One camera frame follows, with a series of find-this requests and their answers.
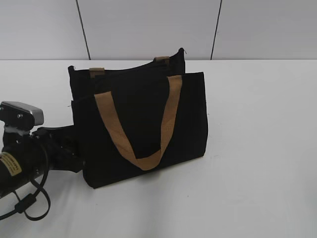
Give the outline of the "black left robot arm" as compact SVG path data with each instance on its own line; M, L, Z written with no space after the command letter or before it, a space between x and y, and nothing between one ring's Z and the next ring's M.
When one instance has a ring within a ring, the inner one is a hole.
M74 126L40 127L31 134L5 132L0 154L0 196L5 197L45 171L79 172L84 162Z

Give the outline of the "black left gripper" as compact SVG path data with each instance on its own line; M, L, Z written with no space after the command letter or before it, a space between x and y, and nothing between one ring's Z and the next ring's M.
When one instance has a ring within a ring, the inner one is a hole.
M63 127L40 127L32 133L47 150L49 169L78 173L83 170L79 143L73 125Z

